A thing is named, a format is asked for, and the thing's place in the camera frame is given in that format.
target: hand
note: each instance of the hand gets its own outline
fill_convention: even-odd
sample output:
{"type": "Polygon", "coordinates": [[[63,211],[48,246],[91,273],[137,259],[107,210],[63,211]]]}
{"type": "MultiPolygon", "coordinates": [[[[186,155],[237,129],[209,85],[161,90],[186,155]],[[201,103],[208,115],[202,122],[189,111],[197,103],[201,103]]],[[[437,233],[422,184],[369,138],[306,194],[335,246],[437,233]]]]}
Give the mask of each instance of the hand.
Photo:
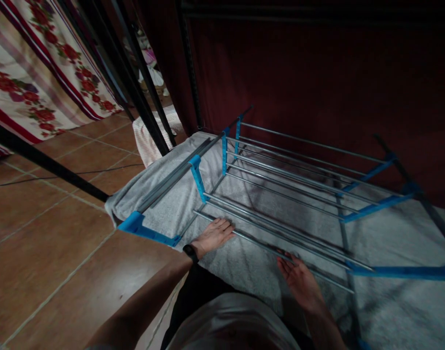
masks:
{"type": "Polygon", "coordinates": [[[277,266],[295,300],[304,311],[311,314],[321,313],[325,309],[326,303],[321,294],[320,286],[318,286],[312,273],[302,260],[287,252],[285,255],[291,258],[294,264],[278,257],[277,266]]]}
{"type": "Polygon", "coordinates": [[[198,259],[201,260],[206,253],[218,249],[221,245],[234,237],[234,227],[226,219],[215,219],[191,245],[195,249],[198,259]]]}

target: striped cloth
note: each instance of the striped cloth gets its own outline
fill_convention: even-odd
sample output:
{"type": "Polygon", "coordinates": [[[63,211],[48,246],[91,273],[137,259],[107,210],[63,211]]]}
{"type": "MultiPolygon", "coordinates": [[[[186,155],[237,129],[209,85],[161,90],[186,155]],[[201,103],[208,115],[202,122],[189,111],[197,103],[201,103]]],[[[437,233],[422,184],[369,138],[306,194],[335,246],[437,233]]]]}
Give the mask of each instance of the striped cloth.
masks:
{"type": "MultiPolygon", "coordinates": [[[[169,122],[170,128],[172,129],[174,135],[184,133],[182,123],[178,118],[177,112],[175,112],[174,105],[170,105],[164,108],[165,116],[169,122]]],[[[154,118],[159,125],[159,129],[164,136],[164,140],[169,149],[172,149],[172,144],[170,143],[169,136],[164,130],[162,122],[159,119],[158,113],[153,112],[154,118]]],[[[162,157],[156,144],[154,143],[148,129],[144,126],[143,120],[137,118],[133,122],[133,131],[135,133],[136,146],[138,147],[138,152],[140,153],[141,159],[145,167],[148,167],[153,162],[162,157]]]]}
{"type": "Polygon", "coordinates": [[[121,110],[56,0],[0,0],[0,125],[36,144],[121,110]]]}

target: cord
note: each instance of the cord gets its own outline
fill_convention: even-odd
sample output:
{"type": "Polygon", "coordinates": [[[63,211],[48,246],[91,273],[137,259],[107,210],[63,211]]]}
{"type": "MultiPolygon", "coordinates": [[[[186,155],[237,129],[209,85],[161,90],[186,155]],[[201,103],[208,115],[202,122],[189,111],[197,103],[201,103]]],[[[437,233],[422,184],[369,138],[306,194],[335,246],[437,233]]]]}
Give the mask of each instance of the cord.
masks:
{"type": "MultiPolygon", "coordinates": [[[[82,175],[82,174],[94,174],[94,173],[102,173],[102,172],[107,172],[107,171],[112,171],[112,170],[118,170],[118,169],[123,169],[123,168],[128,168],[131,166],[137,166],[137,165],[143,165],[143,164],[130,164],[130,165],[125,165],[123,167],[118,167],[118,168],[111,168],[111,169],[104,169],[104,170],[95,170],[95,171],[91,171],[91,172],[82,172],[82,173],[75,173],[77,175],[82,175]]],[[[22,180],[22,181],[15,181],[15,182],[7,182],[4,184],[0,184],[0,187],[3,186],[8,186],[8,185],[15,185],[17,183],[22,183],[22,182],[29,182],[29,181],[35,181],[35,180],[47,180],[47,179],[53,179],[53,178],[58,178],[58,176],[51,176],[51,177],[34,177],[31,179],[27,179],[27,180],[22,180]]]]}

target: person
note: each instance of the person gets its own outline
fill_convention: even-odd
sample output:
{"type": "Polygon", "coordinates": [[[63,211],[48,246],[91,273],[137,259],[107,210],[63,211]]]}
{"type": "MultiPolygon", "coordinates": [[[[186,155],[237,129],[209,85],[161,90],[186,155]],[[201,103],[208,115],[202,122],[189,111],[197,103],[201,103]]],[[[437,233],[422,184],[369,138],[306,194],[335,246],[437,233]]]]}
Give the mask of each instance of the person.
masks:
{"type": "Polygon", "coordinates": [[[262,301],[238,292],[200,267],[207,253],[234,237],[218,218],[109,318],[88,350],[134,349],[178,282],[189,272],[172,311],[161,349],[346,349],[315,278],[305,264],[277,258],[277,266],[304,311],[311,339],[286,325],[262,301]]]}

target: maroon fabric wall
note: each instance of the maroon fabric wall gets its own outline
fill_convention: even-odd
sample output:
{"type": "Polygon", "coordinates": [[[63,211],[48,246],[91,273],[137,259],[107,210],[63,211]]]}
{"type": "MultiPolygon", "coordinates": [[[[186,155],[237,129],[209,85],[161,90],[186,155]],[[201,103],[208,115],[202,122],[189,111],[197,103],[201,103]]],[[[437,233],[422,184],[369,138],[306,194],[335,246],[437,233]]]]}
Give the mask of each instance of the maroon fabric wall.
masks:
{"type": "MultiPolygon", "coordinates": [[[[173,2],[142,5],[164,79],[187,133],[196,120],[173,2]]],[[[383,157],[394,150],[431,201],[445,207],[445,30],[341,28],[192,20],[205,130],[246,121],[383,157]]],[[[373,163],[243,128],[272,144],[366,171],[373,163]]],[[[394,169],[375,179],[399,189],[394,169]]]]}

